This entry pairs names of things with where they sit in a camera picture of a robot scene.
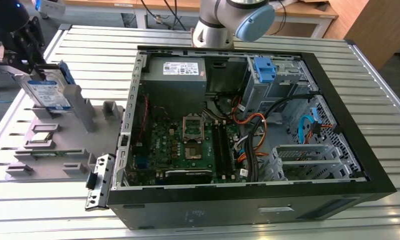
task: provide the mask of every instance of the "blue hard drive label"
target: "blue hard drive label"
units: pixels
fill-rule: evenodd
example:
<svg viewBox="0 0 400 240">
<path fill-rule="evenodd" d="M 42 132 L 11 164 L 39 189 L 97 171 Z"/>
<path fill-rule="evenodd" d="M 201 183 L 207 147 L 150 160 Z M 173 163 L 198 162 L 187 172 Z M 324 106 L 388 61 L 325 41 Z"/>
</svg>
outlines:
<svg viewBox="0 0 400 240">
<path fill-rule="evenodd" d="M 66 111 L 71 108 L 62 94 L 62 88 L 55 81 L 27 81 L 29 88 L 39 103 L 54 112 Z"/>
</svg>

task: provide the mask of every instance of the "black cable on desk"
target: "black cable on desk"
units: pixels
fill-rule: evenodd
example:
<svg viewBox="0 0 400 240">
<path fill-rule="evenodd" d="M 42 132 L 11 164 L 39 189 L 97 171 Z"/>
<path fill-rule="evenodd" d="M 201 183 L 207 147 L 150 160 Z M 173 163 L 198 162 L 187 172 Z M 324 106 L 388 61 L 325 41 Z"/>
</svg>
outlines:
<svg viewBox="0 0 400 240">
<path fill-rule="evenodd" d="M 286 7 L 282 4 L 281 0 L 277 0 L 277 1 L 278 1 L 278 3 L 281 4 L 281 7 L 282 7 L 282 20 L 279 22 L 277 31 L 273 34 L 270 34 L 270 35 L 275 35 L 282 30 L 282 28 L 285 27 L 285 24 L 286 24 L 286 15 L 287 15 L 287 13 L 286 13 Z"/>
<path fill-rule="evenodd" d="M 151 11 L 149 10 L 149 8 L 146 7 L 146 4 L 145 4 L 143 0 L 139 0 L 139 2 L 141 2 L 141 4 L 143 5 L 143 8 L 145 8 L 146 12 L 149 13 L 149 15 L 151 16 L 151 18 L 153 18 L 155 21 L 158 21 L 159 19 L 163 19 L 162 17 L 157 17 L 157 16 L 151 13 Z M 170 28 L 173 29 L 173 27 L 171 27 L 169 24 L 166 24 L 163 21 L 159 20 L 159 23 L 161 23 L 162 25 L 165 25 L 169 29 L 170 29 Z"/>
<path fill-rule="evenodd" d="M 186 31 L 186 28 L 183 27 L 183 25 L 182 25 L 182 23 L 181 23 L 181 21 L 179 21 L 179 19 L 178 19 L 178 16 L 175 15 L 174 11 L 171 10 L 167 1 L 163 0 L 163 3 L 165 3 L 165 5 L 166 5 L 166 8 L 169 9 L 169 11 L 171 12 L 171 14 L 173 14 L 173 16 L 174 16 L 174 19 L 175 19 L 175 21 L 178 22 L 181 28 L 183 29 L 183 31 Z"/>
</svg>

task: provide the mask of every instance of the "label sticker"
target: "label sticker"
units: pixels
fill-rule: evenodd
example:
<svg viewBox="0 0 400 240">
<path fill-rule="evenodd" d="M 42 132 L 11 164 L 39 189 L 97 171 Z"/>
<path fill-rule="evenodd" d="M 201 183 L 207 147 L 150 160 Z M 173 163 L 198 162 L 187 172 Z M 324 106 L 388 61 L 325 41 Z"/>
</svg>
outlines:
<svg viewBox="0 0 400 240">
<path fill-rule="evenodd" d="M 195 62 L 165 62 L 162 75 L 198 75 L 198 63 Z"/>
<path fill-rule="evenodd" d="M 247 170 L 245 170 L 245 169 L 239 169 L 239 176 L 242 176 L 242 177 L 247 177 L 247 173 L 249 173 L 249 171 Z"/>
<path fill-rule="evenodd" d="M 67 110 L 71 106 L 59 92 L 55 81 L 27 81 L 31 93 L 43 107 L 51 110 Z"/>
<path fill-rule="evenodd" d="M 133 7 L 131 4 L 123 4 L 123 3 L 114 3 L 113 5 L 118 7 L 129 7 L 129 8 Z"/>
<path fill-rule="evenodd" d="M 237 108 L 241 110 L 241 112 L 243 112 L 246 109 L 245 106 L 242 106 L 241 104 L 237 105 Z"/>
<path fill-rule="evenodd" d="M 289 206 L 259 207 L 257 210 L 258 210 L 259 214 L 269 213 L 269 212 L 294 211 Z"/>
</svg>

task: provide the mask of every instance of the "slotted metal surface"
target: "slotted metal surface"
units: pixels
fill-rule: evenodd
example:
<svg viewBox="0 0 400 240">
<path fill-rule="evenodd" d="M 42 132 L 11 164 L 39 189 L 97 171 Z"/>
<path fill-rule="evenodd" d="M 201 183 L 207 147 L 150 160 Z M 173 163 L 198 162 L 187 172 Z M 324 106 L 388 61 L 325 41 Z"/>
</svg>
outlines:
<svg viewBox="0 0 400 240">
<path fill-rule="evenodd" d="M 93 105 L 114 100 L 125 106 L 137 45 L 189 46 L 189 39 L 183 31 L 71 26 L 57 32 L 45 57 L 66 61 Z M 83 211 L 83 182 L 0 183 L 0 239 L 400 239 L 400 104 L 356 48 L 340 40 L 277 36 L 235 40 L 234 47 L 316 54 L 397 192 L 317 222 L 129 231 L 110 210 Z M 11 148 L 22 144 L 30 106 L 19 93 L 0 123 L 0 178 L 15 161 Z"/>
</svg>

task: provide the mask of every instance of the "green circuit board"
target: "green circuit board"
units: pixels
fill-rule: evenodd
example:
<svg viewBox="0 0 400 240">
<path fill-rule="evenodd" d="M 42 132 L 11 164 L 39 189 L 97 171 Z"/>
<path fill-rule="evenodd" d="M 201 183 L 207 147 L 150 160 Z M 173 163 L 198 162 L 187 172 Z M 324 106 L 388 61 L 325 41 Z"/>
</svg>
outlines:
<svg viewBox="0 0 400 240">
<path fill-rule="evenodd" d="M 211 123 L 203 123 L 203 139 L 201 142 L 182 140 L 182 121 L 155 122 L 151 125 L 150 147 L 146 159 L 141 162 L 141 168 L 135 171 L 135 182 L 133 185 L 157 185 L 155 179 L 167 170 L 209 170 L 211 171 L 213 183 L 235 183 L 235 175 L 222 179 L 215 175 L 214 151 Z M 198 134 L 198 124 L 190 125 L 190 134 Z M 233 146 L 233 136 L 238 134 L 235 125 L 225 125 L 227 145 Z M 231 169 L 234 169 L 234 159 L 230 154 Z"/>
</svg>

